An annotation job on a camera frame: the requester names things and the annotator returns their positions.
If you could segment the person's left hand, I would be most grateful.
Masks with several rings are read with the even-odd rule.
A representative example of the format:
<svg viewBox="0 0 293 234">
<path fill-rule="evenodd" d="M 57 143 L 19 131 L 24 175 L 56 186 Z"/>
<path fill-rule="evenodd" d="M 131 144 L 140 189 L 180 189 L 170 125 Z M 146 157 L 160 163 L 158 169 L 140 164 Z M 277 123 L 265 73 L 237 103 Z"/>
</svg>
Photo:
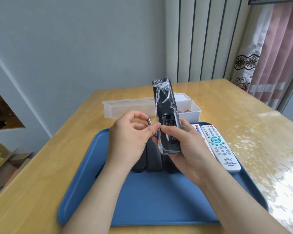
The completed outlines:
<svg viewBox="0 0 293 234">
<path fill-rule="evenodd" d="M 140 141 L 141 122 L 148 116 L 140 111 L 130 110 L 117 119 L 109 129 L 109 148 L 105 166 L 110 169 L 129 172 L 139 160 L 147 142 Z"/>
</svg>

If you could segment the person's right hand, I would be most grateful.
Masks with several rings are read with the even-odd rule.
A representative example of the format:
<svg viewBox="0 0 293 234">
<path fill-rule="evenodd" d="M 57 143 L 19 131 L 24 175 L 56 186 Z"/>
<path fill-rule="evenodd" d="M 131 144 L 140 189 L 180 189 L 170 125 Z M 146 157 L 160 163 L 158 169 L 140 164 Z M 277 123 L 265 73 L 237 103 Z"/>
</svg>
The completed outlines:
<svg viewBox="0 0 293 234">
<path fill-rule="evenodd" d="M 190 124 L 181 118 L 181 124 Z M 169 155 L 176 167 L 198 187 L 205 183 L 209 166 L 216 162 L 200 133 L 191 126 L 191 140 L 180 143 L 181 152 Z"/>
</svg>

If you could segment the blue battery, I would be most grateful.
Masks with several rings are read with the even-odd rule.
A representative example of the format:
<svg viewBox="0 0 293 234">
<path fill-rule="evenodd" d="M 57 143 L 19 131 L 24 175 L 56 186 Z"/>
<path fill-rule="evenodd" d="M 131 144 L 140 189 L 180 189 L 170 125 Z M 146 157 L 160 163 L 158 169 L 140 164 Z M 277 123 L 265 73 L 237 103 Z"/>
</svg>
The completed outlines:
<svg viewBox="0 0 293 234">
<path fill-rule="evenodd" d="M 146 122 L 148 123 L 149 126 L 152 125 L 152 121 L 151 121 L 150 118 L 148 118 L 148 119 L 146 120 Z M 156 132 L 154 133 L 153 136 L 154 136 L 154 137 L 158 137 L 158 131 L 156 131 Z"/>
</svg>

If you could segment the plastic-wrapped black remote control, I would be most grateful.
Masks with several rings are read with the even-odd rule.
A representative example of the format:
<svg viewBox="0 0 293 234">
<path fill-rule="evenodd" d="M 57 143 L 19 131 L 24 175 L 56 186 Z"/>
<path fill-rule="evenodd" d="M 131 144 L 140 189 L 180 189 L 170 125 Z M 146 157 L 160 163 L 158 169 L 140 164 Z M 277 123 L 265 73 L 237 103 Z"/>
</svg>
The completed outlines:
<svg viewBox="0 0 293 234">
<path fill-rule="evenodd" d="M 182 129 L 172 84 L 169 78 L 152 81 L 157 121 L 161 125 Z M 158 130 L 158 147 L 163 155 L 180 153 L 180 142 L 175 137 Z"/>
</svg>

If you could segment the person's left forearm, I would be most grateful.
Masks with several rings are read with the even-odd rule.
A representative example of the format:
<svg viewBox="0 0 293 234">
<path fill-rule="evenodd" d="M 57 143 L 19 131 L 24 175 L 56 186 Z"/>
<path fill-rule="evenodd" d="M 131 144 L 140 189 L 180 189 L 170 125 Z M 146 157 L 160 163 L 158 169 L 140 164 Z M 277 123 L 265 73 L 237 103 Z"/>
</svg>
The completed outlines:
<svg viewBox="0 0 293 234">
<path fill-rule="evenodd" d="M 121 188 L 135 163 L 106 161 L 61 234 L 108 234 Z"/>
</svg>

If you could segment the person's right forearm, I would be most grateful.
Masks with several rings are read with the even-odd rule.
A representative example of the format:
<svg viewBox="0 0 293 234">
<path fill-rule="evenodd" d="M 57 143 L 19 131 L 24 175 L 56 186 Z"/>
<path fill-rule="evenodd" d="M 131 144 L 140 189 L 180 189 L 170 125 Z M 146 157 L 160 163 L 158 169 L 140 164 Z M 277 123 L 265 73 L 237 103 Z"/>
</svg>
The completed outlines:
<svg viewBox="0 0 293 234">
<path fill-rule="evenodd" d="M 199 188 L 230 234 L 291 234 L 217 161 L 198 166 Z"/>
</svg>

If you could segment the white remote, coloured buttons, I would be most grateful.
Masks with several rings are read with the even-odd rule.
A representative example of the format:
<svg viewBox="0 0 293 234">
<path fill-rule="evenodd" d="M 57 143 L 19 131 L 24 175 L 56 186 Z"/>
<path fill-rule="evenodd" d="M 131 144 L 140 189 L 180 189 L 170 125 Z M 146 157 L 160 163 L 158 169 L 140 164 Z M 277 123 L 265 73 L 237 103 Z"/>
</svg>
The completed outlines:
<svg viewBox="0 0 293 234">
<path fill-rule="evenodd" d="M 203 137 L 203 140 L 205 141 L 207 147 L 209 148 L 210 152 L 213 154 L 214 158 L 216 158 L 215 155 L 214 155 L 214 153 L 213 153 L 213 151 L 212 151 L 212 149 L 211 149 L 211 147 L 210 147 L 210 144 L 209 144 L 206 136 L 204 135 L 204 133 L 203 133 L 201 127 L 200 127 L 200 125 L 199 124 L 191 124 L 191 126 L 193 128 L 195 128 L 200 133 L 200 135 Z"/>
</svg>

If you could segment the clear plastic storage box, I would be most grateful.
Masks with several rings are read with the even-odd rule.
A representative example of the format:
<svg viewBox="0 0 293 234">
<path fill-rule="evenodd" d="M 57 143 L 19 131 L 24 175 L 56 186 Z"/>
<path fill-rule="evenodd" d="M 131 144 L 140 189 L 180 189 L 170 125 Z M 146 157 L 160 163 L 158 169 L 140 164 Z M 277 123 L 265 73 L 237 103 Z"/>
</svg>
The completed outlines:
<svg viewBox="0 0 293 234">
<path fill-rule="evenodd" d="M 185 93 L 174 93 L 177 110 L 190 110 L 188 113 L 179 113 L 180 118 L 184 118 L 189 123 L 197 123 L 200 121 L 202 110 L 196 103 Z"/>
</svg>

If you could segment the clear plastic box lid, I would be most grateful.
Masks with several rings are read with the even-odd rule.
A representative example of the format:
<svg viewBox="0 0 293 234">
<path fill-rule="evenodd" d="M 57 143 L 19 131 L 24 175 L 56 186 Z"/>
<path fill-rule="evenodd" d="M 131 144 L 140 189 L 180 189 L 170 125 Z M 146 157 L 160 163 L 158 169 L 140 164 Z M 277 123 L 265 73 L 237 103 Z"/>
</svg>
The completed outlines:
<svg viewBox="0 0 293 234">
<path fill-rule="evenodd" d="M 154 117 L 156 116 L 154 98 L 136 98 L 103 101 L 105 118 L 118 119 L 130 110 L 140 111 L 144 114 Z"/>
</svg>

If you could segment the white remote, teal buttons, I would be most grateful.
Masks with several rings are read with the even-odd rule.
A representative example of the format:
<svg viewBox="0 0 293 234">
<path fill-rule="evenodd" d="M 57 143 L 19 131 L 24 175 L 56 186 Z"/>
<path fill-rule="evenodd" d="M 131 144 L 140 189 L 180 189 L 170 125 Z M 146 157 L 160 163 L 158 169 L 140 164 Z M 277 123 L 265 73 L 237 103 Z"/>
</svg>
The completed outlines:
<svg viewBox="0 0 293 234">
<path fill-rule="evenodd" d="M 216 127 L 205 122 L 200 122 L 200 127 L 217 161 L 227 172 L 239 173 L 241 165 Z"/>
</svg>

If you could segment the blue plastic tray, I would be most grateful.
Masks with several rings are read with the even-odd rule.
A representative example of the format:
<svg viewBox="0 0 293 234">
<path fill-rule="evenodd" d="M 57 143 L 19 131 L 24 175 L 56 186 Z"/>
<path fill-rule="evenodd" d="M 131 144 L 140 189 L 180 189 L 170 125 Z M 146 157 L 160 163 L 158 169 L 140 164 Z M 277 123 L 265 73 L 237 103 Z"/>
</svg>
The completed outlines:
<svg viewBox="0 0 293 234">
<path fill-rule="evenodd" d="M 109 129 L 90 144 L 63 200 L 57 219 L 64 226 L 92 187 L 106 161 Z M 182 173 L 130 172 L 121 188 L 112 226 L 218 223 L 201 190 Z"/>
</svg>

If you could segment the white ribbed radiator panel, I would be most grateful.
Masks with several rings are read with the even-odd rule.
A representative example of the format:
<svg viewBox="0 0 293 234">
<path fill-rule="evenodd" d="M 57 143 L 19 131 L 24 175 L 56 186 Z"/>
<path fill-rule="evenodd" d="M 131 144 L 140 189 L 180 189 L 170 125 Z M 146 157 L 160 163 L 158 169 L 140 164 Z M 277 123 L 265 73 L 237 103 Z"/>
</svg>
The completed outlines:
<svg viewBox="0 0 293 234">
<path fill-rule="evenodd" d="M 164 0 L 166 77 L 231 80 L 248 0 Z"/>
</svg>

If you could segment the pink and white curtain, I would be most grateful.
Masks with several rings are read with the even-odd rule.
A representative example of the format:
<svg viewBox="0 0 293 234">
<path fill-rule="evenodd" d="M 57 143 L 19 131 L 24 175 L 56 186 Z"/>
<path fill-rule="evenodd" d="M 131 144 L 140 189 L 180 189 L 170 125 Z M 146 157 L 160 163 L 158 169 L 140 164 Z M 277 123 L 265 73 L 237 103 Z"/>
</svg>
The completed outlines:
<svg viewBox="0 0 293 234">
<path fill-rule="evenodd" d="M 293 2 L 251 7 L 231 82 L 276 109 L 293 78 Z"/>
</svg>

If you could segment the brown cardboard box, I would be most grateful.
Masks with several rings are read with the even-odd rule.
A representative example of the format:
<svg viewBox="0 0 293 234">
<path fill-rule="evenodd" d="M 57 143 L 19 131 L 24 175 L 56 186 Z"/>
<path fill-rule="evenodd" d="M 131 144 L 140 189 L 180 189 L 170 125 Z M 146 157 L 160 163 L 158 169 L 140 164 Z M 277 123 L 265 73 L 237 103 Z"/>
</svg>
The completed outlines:
<svg viewBox="0 0 293 234">
<path fill-rule="evenodd" d="M 4 158 L 0 166 L 0 194 L 5 187 L 16 177 L 18 173 L 29 163 L 33 152 L 17 153 L 9 151 L 4 145 L 0 144 L 1 156 Z"/>
</svg>

